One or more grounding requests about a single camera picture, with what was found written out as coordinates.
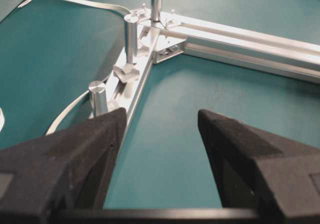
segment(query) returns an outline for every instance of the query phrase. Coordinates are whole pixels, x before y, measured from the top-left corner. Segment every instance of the silver metal part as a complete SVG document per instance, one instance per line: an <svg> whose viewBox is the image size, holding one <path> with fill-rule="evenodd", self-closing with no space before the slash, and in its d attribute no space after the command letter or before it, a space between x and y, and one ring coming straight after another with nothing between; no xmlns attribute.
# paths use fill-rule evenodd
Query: silver metal part
<svg viewBox="0 0 320 224"><path fill-rule="evenodd" d="M151 20L159 22L161 19L162 0L151 0Z"/></svg>
<svg viewBox="0 0 320 224"><path fill-rule="evenodd" d="M135 64L138 54L138 17L128 14L124 17L124 39L126 63Z"/></svg>
<svg viewBox="0 0 320 224"><path fill-rule="evenodd" d="M108 112L106 85L99 80L89 84L89 95L94 117L101 116Z"/></svg>
<svg viewBox="0 0 320 224"><path fill-rule="evenodd" d="M319 45L181 15L176 18L181 25L160 31L187 37L187 55L320 84ZM141 24L154 27L150 20Z"/></svg>
<svg viewBox="0 0 320 224"><path fill-rule="evenodd" d="M187 38L178 38L164 34L159 35L153 52L153 63L158 64L182 54L185 50L186 40Z"/></svg>
<svg viewBox="0 0 320 224"><path fill-rule="evenodd" d="M2 111L2 109L0 108L0 132L2 130L2 128L4 127L5 125L5 115Z"/></svg>
<svg viewBox="0 0 320 224"><path fill-rule="evenodd" d="M119 107L125 108L127 112L127 127L125 133L130 126L133 114L136 110L138 101L141 97L142 90L145 86L149 72L153 65L153 51L156 47L160 30L157 28L144 28L138 26L139 40L143 40L144 45L148 46L146 54L137 58L134 68L139 71L140 75L135 81L122 83L115 73L115 67L123 67L126 63L126 53L123 49L120 53L113 71L106 82L106 89L108 90L106 98L108 103L115 100Z"/></svg>
<svg viewBox="0 0 320 224"><path fill-rule="evenodd" d="M131 11L131 14L133 16L137 16L138 17L138 22L143 22L143 21L151 19L151 10L147 9L145 3L143 3L140 8L133 9Z"/></svg>

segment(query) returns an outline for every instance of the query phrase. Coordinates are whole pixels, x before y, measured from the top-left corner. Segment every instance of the teal table surface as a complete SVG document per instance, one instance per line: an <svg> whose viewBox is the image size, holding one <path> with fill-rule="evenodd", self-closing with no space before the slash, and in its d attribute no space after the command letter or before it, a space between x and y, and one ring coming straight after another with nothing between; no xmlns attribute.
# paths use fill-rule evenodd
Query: teal table surface
<svg viewBox="0 0 320 224"><path fill-rule="evenodd" d="M150 0L92 0L130 9ZM163 0L164 11L320 45L320 0ZM0 23L0 148L42 136L107 76L124 45L122 17L34 0ZM206 108L320 147L316 84L180 55L152 68L119 154L105 208L221 207L197 128ZM88 117L88 101L60 129Z"/></svg>

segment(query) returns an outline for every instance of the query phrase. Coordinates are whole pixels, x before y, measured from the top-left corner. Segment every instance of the aluminum rail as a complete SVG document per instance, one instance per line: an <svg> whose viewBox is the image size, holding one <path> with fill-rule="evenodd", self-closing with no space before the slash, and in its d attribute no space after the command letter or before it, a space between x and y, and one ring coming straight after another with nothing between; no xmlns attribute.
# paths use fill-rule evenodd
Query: aluminum rail
<svg viewBox="0 0 320 224"><path fill-rule="evenodd" d="M173 18L167 12L161 15ZM319 45L176 14L174 18L179 25L159 29L162 34L187 37L187 55L320 84Z"/></svg>
<svg viewBox="0 0 320 224"><path fill-rule="evenodd" d="M130 126L132 117L134 115L146 80L149 76L151 67L153 65L153 51L157 44L160 30L153 27L143 28L143 26L139 25L137 33L139 35L139 39L143 39L143 43L145 43L145 45L148 46L148 51L145 53L145 55L139 56L136 59L135 68L140 72L138 80L124 84L115 75L115 72L112 71L109 79L106 81L105 84L105 88L107 90L107 101L116 101L119 107L126 109L127 127L124 133L124 138ZM123 66L126 62L126 53L125 49L123 48L118 57L118 60L115 63L115 66Z"/></svg>

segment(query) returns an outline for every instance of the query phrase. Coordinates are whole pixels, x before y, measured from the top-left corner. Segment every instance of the metal rod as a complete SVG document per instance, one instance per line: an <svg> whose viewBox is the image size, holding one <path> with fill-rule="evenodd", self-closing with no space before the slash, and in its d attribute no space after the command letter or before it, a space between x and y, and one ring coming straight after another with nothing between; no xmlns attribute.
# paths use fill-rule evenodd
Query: metal rod
<svg viewBox="0 0 320 224"><path fill-rule="evenodd" d="M108 112L106 85L99 80L89 84L90 102L93 116L98 117Z"/></svg>
<svg viewBox="0 0 320 224"><path fill-rule="evenodd" d="M135 64L138 52L138 17L128 14L124 17L124 38L126 62Z"/></svg>
<svg viewBox="0 0 320 224"><path fill-rule="evenodd" d="M162 0L151 0L151 19L154 22L160 21L160 14L162 9Z"/></svg>
<svg viewBox="0 0 320 224"><path fill-rule="evenodd" d="M253 209L66 209L54 217L59 224L261 224L265 221Z"/></svg>

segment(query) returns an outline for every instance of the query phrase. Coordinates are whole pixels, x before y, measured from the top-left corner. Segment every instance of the black foam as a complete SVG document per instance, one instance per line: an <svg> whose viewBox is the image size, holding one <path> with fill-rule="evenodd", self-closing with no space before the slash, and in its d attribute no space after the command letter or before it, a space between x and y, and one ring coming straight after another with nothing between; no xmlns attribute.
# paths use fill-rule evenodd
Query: black foam
<svg viewBox="0 0 320 224"><path fill-rule="evenodd" d="M120 108L0 151L0 173L14 175L0 199L0 219L43 223L59 206L73 207L93 167L102 160L105 169L110 150L117 156L126 124L126 110Z"/></svg>
<svg viewBox="0 0 320 224"><path fill-rule="evenodd" d="M198 127L224 207L320 223L319 149L208 110L199 111Z"/></svg>

